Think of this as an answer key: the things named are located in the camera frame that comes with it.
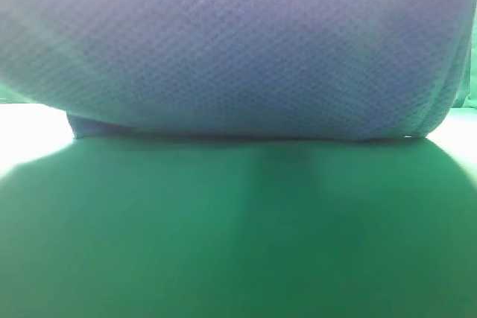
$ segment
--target textured fabric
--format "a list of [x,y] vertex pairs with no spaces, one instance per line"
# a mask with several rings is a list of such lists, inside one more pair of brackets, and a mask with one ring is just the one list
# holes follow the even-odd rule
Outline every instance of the textured fabric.
[[424,136],[455,100],[475,3],[1,0],[1,81],[99,133]]

